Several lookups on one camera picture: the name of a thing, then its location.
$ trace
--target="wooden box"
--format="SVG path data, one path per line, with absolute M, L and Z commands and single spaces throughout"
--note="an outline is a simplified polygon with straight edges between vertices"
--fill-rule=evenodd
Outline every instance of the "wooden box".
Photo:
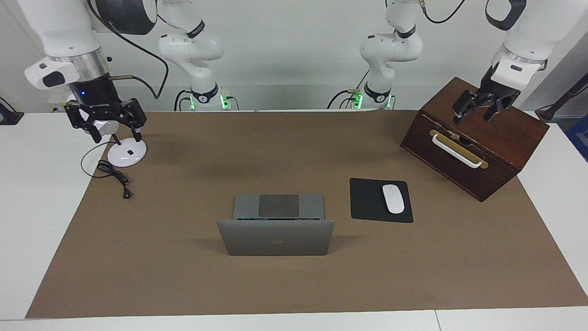
M 490 122 L 472 111 L 457 125 L 453 103 L 477 88 L 454 78 L 419 111 L 402 147 L 479 201 L 518 174 L 549 126 L 511 107 Z

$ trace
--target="white table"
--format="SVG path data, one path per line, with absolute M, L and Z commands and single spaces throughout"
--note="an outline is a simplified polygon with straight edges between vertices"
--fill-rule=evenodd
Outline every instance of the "white table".
M 588 307 L 22 320 L 88 186 L 79 161 L 93 146 L 65 114 L 0 127 L 0 330 L 588 330 Z M 588 164 L 552 125 L 519 178 L 586 291 Z

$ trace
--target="gray laptop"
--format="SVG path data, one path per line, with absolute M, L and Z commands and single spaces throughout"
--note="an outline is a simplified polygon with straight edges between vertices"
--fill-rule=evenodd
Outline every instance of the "gray laptop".
M 230 255 L 325 255 L 334 222 L 317 194 L 240 194 L 233 220 L 218 221 Z

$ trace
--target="white mouse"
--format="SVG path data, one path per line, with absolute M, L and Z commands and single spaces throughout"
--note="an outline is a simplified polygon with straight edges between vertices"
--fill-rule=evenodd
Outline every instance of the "white mouse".
M 402 193 L 400 193 L 398 186 L 394 184 L 384 185 L 382 191 L 384 191 L 384 199 L 386 200 L 388 210 L 392 214 L 402 213 L 404 211 L 404 200 L 402 199 Z

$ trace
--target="white round base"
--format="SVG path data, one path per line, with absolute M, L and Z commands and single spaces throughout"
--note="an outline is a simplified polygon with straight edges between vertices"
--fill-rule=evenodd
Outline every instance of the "white round base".
M 136 142 L 134 138 L 121 140 L 121 144 L 114 144 L 108 151 L 108 161 L 117 168 L 134 166 L 143 160 L 147 154 L 144 141 Z

